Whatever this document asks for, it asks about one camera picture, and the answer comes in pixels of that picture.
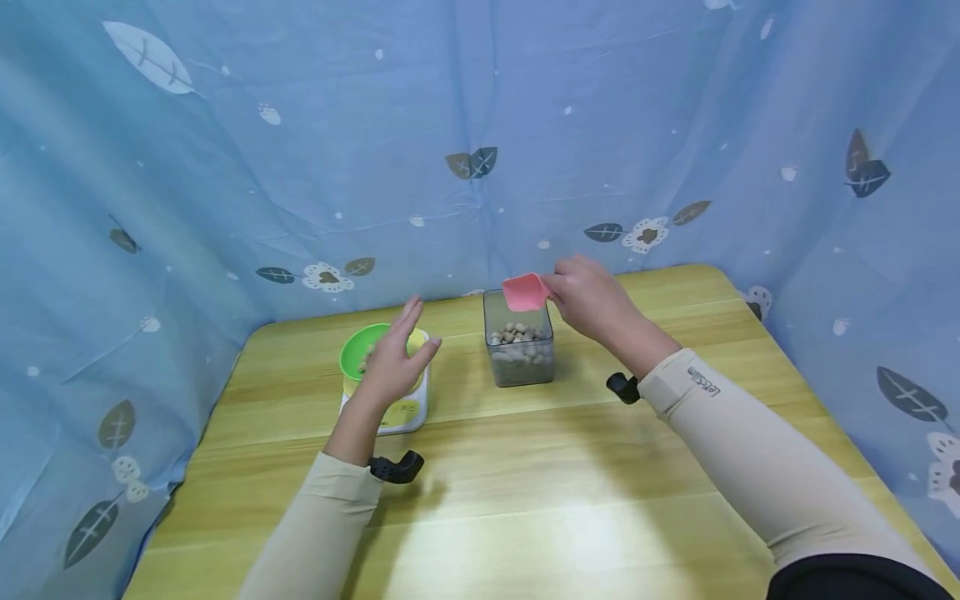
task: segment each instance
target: table surface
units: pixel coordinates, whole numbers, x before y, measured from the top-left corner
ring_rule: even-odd
[[[956,579],[719,271],[622,276],[644,313],[820,446],[954,594]],[[376,451],[426,459],[384,486],[346,598],[762,598],[766,548],[551,306],[553,383],[493,385],[480,297],[429,302],[444,337],[427,424]],[[341,344],[396,309],[267,325],[247,342],[125,598],[232,598],[337,419]]]

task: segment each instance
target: black clamp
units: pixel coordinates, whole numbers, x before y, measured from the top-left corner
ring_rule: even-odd
[[[407,450],[399,463],[388,458],[374,456],[368,463],[370,472],[380,481],[387,483],[410,483],[423,468],[423,457],[413,450]]]
[[[640,391],[636,388],[639,381],[636,377],[627,379],[622,372],[615,372],[607,377],[607,389],[623,400],[624,404],[634,404],[640,399]]]

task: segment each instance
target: pink scoop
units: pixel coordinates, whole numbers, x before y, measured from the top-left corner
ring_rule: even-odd
[[[515,313],[540,310],[550,298],[550,289],[536,273],[505,279],[503,296],[507,308]]]

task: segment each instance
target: left hand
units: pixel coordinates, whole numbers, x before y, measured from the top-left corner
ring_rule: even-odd
[[[422,313],[423,300],[420,296],[413,296],[390,325],[390,330],[376,343],[354,398],[386,410],[410,392],[443,341],[430,338],[416,354],[407,355],[407,339],[417,327]]]

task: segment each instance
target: clear plastic container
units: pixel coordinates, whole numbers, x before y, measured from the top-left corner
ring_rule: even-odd
[[[490,290],[483,295],[483,320],[498,388],[553,381],[553,327],[546,306],[516,313],[503,290]]]

